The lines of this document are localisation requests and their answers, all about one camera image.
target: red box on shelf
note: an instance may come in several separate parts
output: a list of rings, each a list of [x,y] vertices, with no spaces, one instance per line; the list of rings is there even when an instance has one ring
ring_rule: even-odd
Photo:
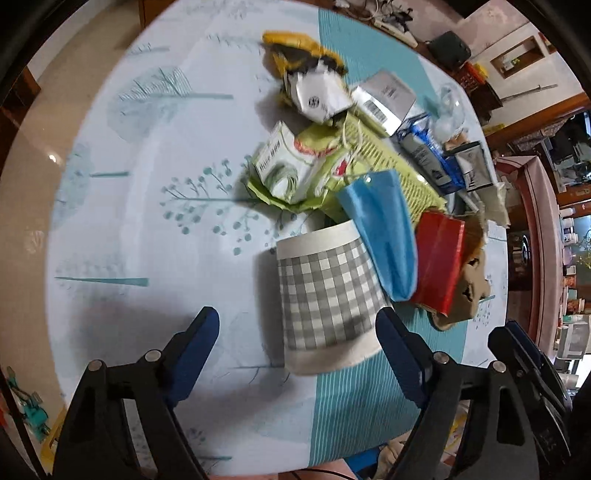
[[[428,210],[421,216],[415,237],[418,279],[411,301],[447,316],[462,267],[464,222]]]

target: round table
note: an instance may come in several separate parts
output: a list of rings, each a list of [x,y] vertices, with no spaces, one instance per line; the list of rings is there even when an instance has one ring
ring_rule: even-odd
[[[273,0],[179,0],[126,52],[78,133],[56,194],[47,259],[51,347],[69,401],[87,363],[135,362],[213,306],[220,336],[191,396],[175,412],[204,468],[246,475],[302,468],[374,447],[412,427],[379,353],[331,374],[282,367],[274,245],[321,228],[252,200],[243,185],[257,145],[279,119],[280,83],[265,67],[264,30],[306,33],[337,50],[349,83],[386,68],[417,94],[417,113],[451,79],[365,25]],[[468,136],[484,137],[465,95]],[[491,224],[492,295],[475,320],[436,332],[397,305],[433,350],[486,364],[486,335],[503,324],[506,241]],[[133,432],[137,413],[128,411]],[[134,433],[141,463],[149,450]]]

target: blue face mask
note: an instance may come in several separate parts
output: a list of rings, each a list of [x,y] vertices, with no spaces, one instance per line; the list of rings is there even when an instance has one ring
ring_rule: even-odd
[[[408,300],[417,288],[417,244],[398,173],[368,173],[337,197],[355,222],[384,291],[393,301]]]

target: floor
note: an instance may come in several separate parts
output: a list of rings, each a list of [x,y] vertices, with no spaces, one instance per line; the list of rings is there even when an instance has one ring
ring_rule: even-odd
[[[46,239],[66,157],[95,94],[139,33],[134,0],[103,11],[49,64],[0,177],[0,364],[43,399],[63,400],[45,321]]]

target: wooden shelf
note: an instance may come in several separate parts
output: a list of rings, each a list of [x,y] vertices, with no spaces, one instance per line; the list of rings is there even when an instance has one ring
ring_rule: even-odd
[[[491,61],[491,64],[503,78],[507,79],[543,58],[544,53],[532,36],[500,54]],[[513,63],[514,66],[507,68],[507,63]]]

